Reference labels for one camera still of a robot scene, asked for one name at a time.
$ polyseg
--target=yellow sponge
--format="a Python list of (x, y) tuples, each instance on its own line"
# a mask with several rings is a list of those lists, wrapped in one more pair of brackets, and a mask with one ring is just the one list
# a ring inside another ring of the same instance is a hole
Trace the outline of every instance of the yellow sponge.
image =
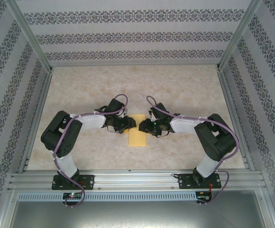
[(136, 127), (129, 130), (129, 146), (147, 146), (147, 134), (138, 130), (141, 121), (146, 119), (145, 114), (131, 114), (136, 121)]

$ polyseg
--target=wire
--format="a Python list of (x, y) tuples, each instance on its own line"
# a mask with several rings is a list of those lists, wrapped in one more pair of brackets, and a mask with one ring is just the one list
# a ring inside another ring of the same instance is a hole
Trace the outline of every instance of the wire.
[(122, 113), (120, 113), (120, 114), (119, 114), (119, 115), (117, 115), (117, 116), (121, 116), (123, 113), (124, 113), (124, 109), (123, 109), (123, 112), (122, 112)]
[(211, 182), (209, 183), (209, 192), (210, 192), (210, 196), (209, 197), (211, 197), (212, 196), (212, 184), (211, 184)]
[(205, 122), (216, 124), (216, 125), (224, 128), (225, 130), (227, 130), (232, 135), (232, 137), (234, 138), (234, 140), (236, 141), (236, 149), (234, 150), (234, 152), (231, 155), (229, 155), (229, 156), (221, 159), (221, 161), (216, 165), (216, 167), (214, 169), (216, 172), (225, 172), (227, 174), (227, 179), (226, 179), (226, 182), (225, 182), (224, 186), (219, 191), (219, 193), (216, 195), (216, 197), (213, 198), (210, 202), (208, 202), (208, 204), (210, 204), (211, 202), (213, 202), (216, 198), (218, 198), (221, 195), (222, 191), (225, 189), (226, 185), (228, 184), (229, 177), (230, 177), (229, 173), (226, 170), (217, 170), (217, 168), (220, 167), (220, 165), (224, 162), (224, 160), (233, 157), (238, 152), (238, 150), (240, 148), (240, 144), (239, 144), (239, 141), (238, 141), (238, 138), (237, 138), (236, 134), (234, 134), (233, 131), (230, 128), (228, 128), (227, 126), (225, 126), (225, 125), (223, 125), (223, 124), (221, 124), (221, 123), (219, 123), (217, 121), (214, 121), (214, 120), (209, 120), (209, 119), (205, 119), (205, 118), (190, 117), (190, 116), (183, 116), (183, 115), (172, 115), (172, 114), (170, 114), (168, 112), (165, 112), (164, 110), (161, 110), (160, 108), (156, 107), (155, 106), (156, 101), (155, 101), (155, 104), (152, 104), (151, 101), (149, 100), (149, 98), (151, 98), (153, 101), (155, 101), (154, 97), (148, 95), (148, 96), (146, 96), (146, 100), (148, 101), (148, 103), (153, 108), (155, 108), (156, 110), (158, 110), (158, 111), (160, 111), (160, 112), (162, 112), (162, 113), (164, 113), (166, 115), (169, 115), (169, 116), (174, 117), (174, 118), (182, 118), (182, 119), (193, 120), (193, 121), (195, 121), (195, 120), (197, 120), (197, 121), (205, 121)]
[[(111, 131), (109, 131), (109, 128), (108, 128), (108, 126), (107, 126), (107, 131), (108, 131), (108, 132), (111, 132)], [(117, 133), (117, 132), (112, 132), (112, 133)]]
[(210, 202), (208, 202), (207, 204), (212, 203), (212, 202), (215, 201), (218, 197), (220, 197), (222, 191), (223, 191), (223, 190), (225, 189), (225, 187), (227, 186), (228, 181), (229, 181), (229, 178), (230, 178), (229, 172), (226, 171), (226, 170), (216, 170), (216, 172), (225, 172), (225, 173), (227, 174), (227, 179), (226, 179), (225, 184), (224, 184), (224, 186), (222, 187), (222, 189), (221, 189), (221, 190), (218, 192), (218, 194), (217, 194)]
[(83, 186), (86, 186), (85, 182), (83, 180), (81, 180), (80, 182), (78, 182), (78, 184), (83, 184)]
[(67, 200), (68, 200), (69, 198), (67, 198), (67, 199), (65, 200), (65, 205), (66, 205), (66, 207), (71, 207), (71, 208), (73, 208), (73, 207), (77, 207), (78, 205), (80, 205), (80, 204), (85, 200), (85, 189), (84, 189), (80, 184), (78, 184), (76, 181), (74, 181), (74, 180), (72, 180), (70, 177), (68, 177), (68, 176), (61, 170), (60, 166), (58, 165), (56, 153), (57, 153), (57, 151), (58, 151), (58, 149), (59, 149), (59, 147), (60, 147), (60, 145), (61, 145), (61, 143), (62, 143), (62, 140), (64, 139), (65, 134), (66, 134), (66, 132), (68, 131), (68, 129), (69, 129), (71, 123), (72, 123), (75, 119), (77, 119), (78, 117), (83, 117), (83, 116), (87, 116), (87, 115), (112, 115), (112, 114), (117, 114), (117, 113), (121, 112), (122, 110), (124, 110), (124, 109), (126, 108), (126, 106), (128, 105), (129, 98), (128, 98), (128, 96), (125, 95), (125, 94), (118, 94), (114, 99), (118, 98), (119, 96), (124, 96), (124, 97), (126, 98), (126, 103), (125, 103), (125, 105), (124, 105), (121, 109), (119, 109), (118, 111), (110, 112), (110, 113), (96, 113), (96, 112), (92, 112), (92, 113), (83, 113), (83, 114), (74, 116), (74, 117), (67, 123), (67, 125), (66, 125), (66, 127), (65, 127), (65, 129), (64, 129), (64, 131), (63, 131), (63, 133), (62, 133), (62, 135), (61, 135), (61, 137), (60, 137), (60, 139), (59, 139), (59, 141), (58, 141), (58, 143), (57, 143), (57, 146), (55, 147), (55, 149), (54, 149), (54, 151), (53, 151), (53, 154), (52, 154), (53, 160), (54, 160), (54, 163), (55, 163), (55, 165), (56, 165), (56, 167), (57, 167), (59, 173), (60, 173), (62, 176), (64, 176), (66, 179), (68, 179), (69, 181), (71, 181), (72, 183), (74, 183), (76, 186), (78, 186), (78, 187), (81, 189), (81, 193), (83, 194), (81, 200), (80, 200), (77, 204), (75, 204), (75, 205), (68, 205), (66, 202), (67, 202)]
[(169, 134), (169, 132), (166, 134), (166, 135), (163, 135), (163, 136), (156, 136), (156, 138), (162, 138), (162, 137), (165, 137)]

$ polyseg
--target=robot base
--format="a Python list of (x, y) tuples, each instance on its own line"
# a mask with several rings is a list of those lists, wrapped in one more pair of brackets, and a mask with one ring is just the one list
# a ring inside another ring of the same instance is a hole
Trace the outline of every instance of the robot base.
[(179, 180), (180, 189), (209, 189), (210, 184), (212, 189), (220, 189), (222, 187), (217, 173), (211, 174), (200, 186), (194, 181), (192, 173), (174, 174), (174, 177)]
[[(94, 175), (79, 175), (78, 184), (80, 184), (84, 190), (93, 190)], [(68, 184), (63, 177), (55, 175), (52, 183), (52, 190), (80, 190), (77, 185)]]

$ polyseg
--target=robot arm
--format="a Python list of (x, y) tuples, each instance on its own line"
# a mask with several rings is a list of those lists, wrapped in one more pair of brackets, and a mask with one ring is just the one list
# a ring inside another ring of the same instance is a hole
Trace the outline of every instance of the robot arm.
[[(167, 112), (162, 103), (158, 103), (155, 106)], [(196, 132), (206, 153), (200, 164), (193, 170), (193, 179), (198, 185), (202, 185), (202, 183), (214, 173), (217, 164), (236, 146), (235, 139), (232, 135), (218, 125), (198, 120), (192, 121), (183, 118), (174, 118), (159, 112), (153, 107), (149, 113), (151, 119), (146, 119), (139, 126), (139, 130), (142, 132), (151, 133), (156, 137), (163, 134), (167, 135), (168, 133)], [(218, 114), (212, 114), (207, 117), (207, 119), (219, 122), (228, 127)]]
[[(93, 129), (93, 128), (103, 128), (110, 127), (110, 131), (122, 134), (126, 129), (136, 127), (136, 122), (134, 119), (126, 116), (126, 110), (124, 109), (120, 113), (104, 115), (99, 113), (111, 113), (120, 110), (124, 107), (124, 104), (112, 99), (108, 106), (103, 106), (94, 111), (94, 115), (80, 116), (76, 118), (69, 126), (60, 147), (56, 152), (56, 161), (61, 169), (61, 171), (71, 178), (72, 180), (78, 182), (79, 169), (74, 164), (74, 160), (71, 155), (71, 151), (75, 145), (77, 137), (81, 131)], [(49, 126), (41, 135), (41, 141), (44, 143), (45, 147), (54, 151), (56, 148), (62, 132), (60, 129), (65, 129), (69, 121), (76, 116), (75, 114), (68, 114), (65, 111), (59, 111), (54, 119), (51, 121)], [(58, 172), (60, 178), (63, 179), (64, 184), (68, 185), (70, 188), (75, 185), (69, 180), (63, 177), (60, 172)]]

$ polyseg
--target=marble-patterned floor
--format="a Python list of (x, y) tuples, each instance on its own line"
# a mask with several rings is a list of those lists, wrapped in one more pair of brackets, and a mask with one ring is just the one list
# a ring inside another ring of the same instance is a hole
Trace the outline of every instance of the marble-patterned floor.
[[(197, 117), (218, 113), (232, 127), (213, 65), (57, 67), (28, 169), (56, 169), (40, 136), (58, 111), (90, 112), (108, 105), (119, 93), (129, 96), (129, 114), (149, 117), (145, 98), (152, 95), (171, 113)], [(162, 138), (148, 134), (146, 147), (129, 147), (128, 134), (110, 133), (106, 128), (80, 133), (72, 150), (81, 170), (193, 169), (204, 154), (195, 134), (170, 133)], [(240, 153), (221, 168), (244, 168)]]

